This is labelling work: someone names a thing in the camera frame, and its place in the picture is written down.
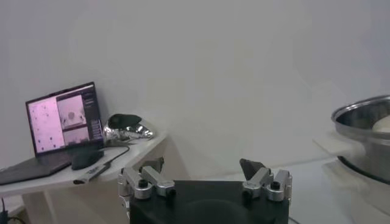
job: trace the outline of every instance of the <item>small device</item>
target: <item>small device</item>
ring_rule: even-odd
[[[72,170],[84,169],[92,166],[104,156],[104,151],[80,152],[73,157]]]
[[[131,224],[287,224],[292,176],[242,161],[247,181],[173,181],[151,166],[123,168],[118,193]]]
[[[0,171],[0,185],[46,177],[104,144],[93,82],[26,102],[35,158]]]
[[[120,153],[119,155],[116,155],[114,158],[108,160],[103,165],[96,166],[96,167],[90,169],[87,173],[85,173],[84,175],[82,175],[78,179],[74,180],[73,183],[74,184],[86,184],[86,183],[90,182],[92,179],[98,177],[104,171],[108,170],[111,167],[112,161],[116,160],[117,158],[119,158],[120,156],[122,156],[123,154],[127,153],[130,150],[130,146],[128,146],[128,145],[122,145],[122,146],[127,148],[124,152]]]

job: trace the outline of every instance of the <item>chrome object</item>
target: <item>chrome object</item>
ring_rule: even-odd
[[[249,181],[243,182],[243,196],[246,199],[260,197],[261,188],[270,183],[272,179],[273,174],[270,169],[260,168]]]
[[[151,182],[156,187],[156,192],[158,195],[167,198],[175,196],[175,182],[172,180],[167,180],[151,166],[142,168],[141,177]]]
[[[390,180],[390,133],[372,131],[390,115],[390,96],[378,96],[337,109],[331,116],[336,131],[364,145],[364,156],[347,156],[348,162],[369,175]]]
[[[123,177],[122,173],[118,175],[118,195],[122,207],[126,210],[127,217],[130,218],[130,197],[133,194],[132,188]]]
[[[151,124],[132,114],[115,114],[103,127],[104,141],[119,141],[136,144],[147,141],[155,136]]]
[[[270,201],[283,201],[287,199],[291,202],[293,178],[287,170],[279,170],[274,181],[267,185],[267,198]]]
[[[151,197],[153,185],[142,179],[132,168],[124,168],[122,178],[130,185],[134,198],[145,200]]]

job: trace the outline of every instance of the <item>white surface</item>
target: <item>white surface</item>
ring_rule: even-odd
[[[111,168],[106,170],[94,181],[110,181],[118,177],[118,172],[123,167],[131,167],[143,159],[151,152],[162,140],[165,139],[167,132],[162,129],[157,129],[157,136],[148,142],[143,142],[137,145],[131,145],[130,151],[112,162]],[[15,184],[0,186],[0,196],[27,194],[32,192],[46,191],[50,189],[71,187],[74,186],[73,181],[81,177],[85,172],[114,158],[116,155],[123,152],[126,148],[118,147],[105,151],[104,157],[95,165],[82,170],[72,170],[67,167],[64,170],[45,178],[36,180],[24,181]]]
[[[4,203],[9,217],[17,215],[24,209],[23,200],[19,195],[4,198]]]
[[[334,191],[330,180],[322,170],[322,165],[333,160],[335,159],[272,169],[274,173],[279,169],[286,169],[293,175],[290,216],[301,224],[353,224],[348,212],[349,193]],[[243,173],[239,173],[207,179],[244,181],[245,177]]]
[[[191,177],[238,172],[242,157],[326,156],[312,135],[333,129],[331,112],[389,92],[389,9],[385,0],[2,0],[0,166],[32,157],[26,100],[92,80],[103,121],[166,122]]]
[[[366,152],[360,142],[346,138],[336,131],[316,136],[313,141],[331,156],[362,155]]]

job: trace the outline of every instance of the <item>cable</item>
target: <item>cable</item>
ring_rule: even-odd
[[[127,148],[127,150],[125,150],[124,152],[122,152],[122,153],[120,153],[119,155],[117,155],[116,157],[114,157],[114,158],[112,158],[112,159],[110,159],[110,160],[108,160],[104,165],[109,165],[109,164],[111,164],[112,163],[112,161],[114,161],[116,158],[118,158],[118,157],[120,157],[121,155],[123,155],[123,154],[125,154],[125,153],[127,153],[129,150],[130,150],[130,146],[128,146],[128,145],[121,145],[121,146],[123,146],[123,147],[126,147]]]
[[[293,218],[291,218],[291,217],[288,217],[288,219],[290,219],[291,221],[293,221],[293,222],[296,223],[296,224],[300,224],[297,220],[295,220],[295,219],[293,219]]]
[[[11,218],[8,219],[8,221],[9,221],[9,220],[13,220],[13,219],[19,221],[19,222],[22,223],[22,224],[26,224],[25,221],[23,221],[22,219],[19,219],[19,218],[17,218],[17,217],[11,217]]]

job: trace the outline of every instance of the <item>black computer mouse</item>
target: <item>black computer mouse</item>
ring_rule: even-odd
[[[95,164],[104,156],[103,151],[87,151],[74,155],[72,160],[72,170],[84,169]]]

